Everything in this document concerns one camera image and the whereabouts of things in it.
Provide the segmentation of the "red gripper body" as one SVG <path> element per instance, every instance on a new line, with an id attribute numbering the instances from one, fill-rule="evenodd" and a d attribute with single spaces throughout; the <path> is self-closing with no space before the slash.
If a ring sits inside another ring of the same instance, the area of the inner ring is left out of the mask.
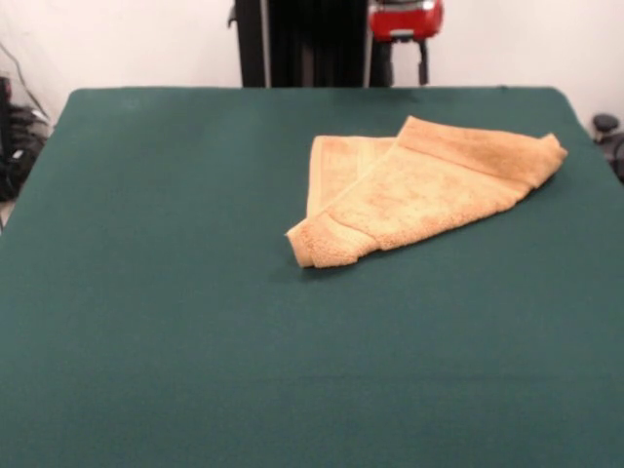
<path id="1" fill-rule="evenodd" d="M 370 30 L 378 42 L 427 40 L 440 32 L 444 10 L 442 0 L 373 1 Z"/>

